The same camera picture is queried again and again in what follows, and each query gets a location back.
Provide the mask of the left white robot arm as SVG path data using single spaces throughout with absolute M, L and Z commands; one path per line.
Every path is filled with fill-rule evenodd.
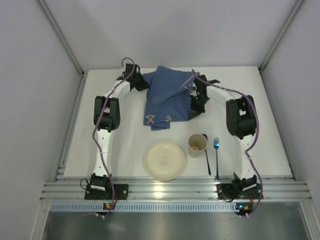
M 135 63 L 127 63 L 111 90 L 105 95 L 95 97 L 92 138 L 97 146 L 97 157 L 90 177 L 89 188 L 115 193 L 108 157 L 111 154 L 111 145 L 116 130 L 121 123 L 120 99 L 129 94 L 132 89 L 141 92 L 149 87 L 149 83 L 141 74 L 140 67 Z

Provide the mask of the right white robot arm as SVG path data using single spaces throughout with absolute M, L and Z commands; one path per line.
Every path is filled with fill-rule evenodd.
M 233 180 L 219 188 L 218 198 L 232 201 L 240 196 L 248 196 L 249 189 L 259 186 L 261 180 L 253 165 L 251 150 L 259 137 L 259 120 L 250 95 L 237 90 L 218 86 L 218 80 L 208 81 L 205 75 L 193 73 L 193 93 L 189 119 L 205 112 L 205 104 L 213 100 L 225 108 L 226 128 L 234 140 Z

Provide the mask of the blue cloth placemat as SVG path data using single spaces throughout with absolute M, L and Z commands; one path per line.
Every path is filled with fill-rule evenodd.
M 191 113 L 191 94 L 195 76 L 191 71 L 180 71 L 158 66 L 144 73 L 150 85 L 146 93 L 143 124 L 152 131 L 167 130 L 171 122 L 187 122 Z

